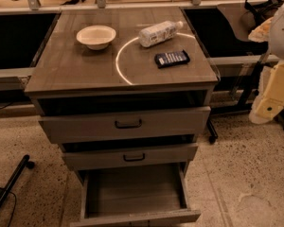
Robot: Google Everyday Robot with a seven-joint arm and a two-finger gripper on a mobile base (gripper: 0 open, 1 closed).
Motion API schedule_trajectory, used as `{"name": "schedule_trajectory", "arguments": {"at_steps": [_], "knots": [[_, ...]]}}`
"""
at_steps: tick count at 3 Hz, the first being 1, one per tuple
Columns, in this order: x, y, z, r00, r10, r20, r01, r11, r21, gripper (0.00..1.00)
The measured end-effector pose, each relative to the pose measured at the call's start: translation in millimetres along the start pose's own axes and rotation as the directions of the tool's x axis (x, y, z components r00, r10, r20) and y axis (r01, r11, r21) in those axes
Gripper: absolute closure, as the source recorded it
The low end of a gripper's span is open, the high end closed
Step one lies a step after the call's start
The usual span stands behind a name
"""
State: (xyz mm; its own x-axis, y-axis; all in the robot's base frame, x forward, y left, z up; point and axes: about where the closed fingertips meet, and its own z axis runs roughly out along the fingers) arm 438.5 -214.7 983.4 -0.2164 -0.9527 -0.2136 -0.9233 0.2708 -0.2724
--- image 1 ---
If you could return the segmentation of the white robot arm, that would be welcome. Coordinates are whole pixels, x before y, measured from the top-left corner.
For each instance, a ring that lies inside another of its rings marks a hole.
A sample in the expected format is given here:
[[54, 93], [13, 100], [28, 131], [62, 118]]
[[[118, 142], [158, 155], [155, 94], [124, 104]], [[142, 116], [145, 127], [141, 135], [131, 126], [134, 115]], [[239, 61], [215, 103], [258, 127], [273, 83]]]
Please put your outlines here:
[[249, 34], [253, 42], [267, 42], [269, 52], [280, 58], [273, 68], [264, 67], [249, 120], [255, 124], [267, 123], [284, 109], [284, 4], [272, 18], [267, 19]]

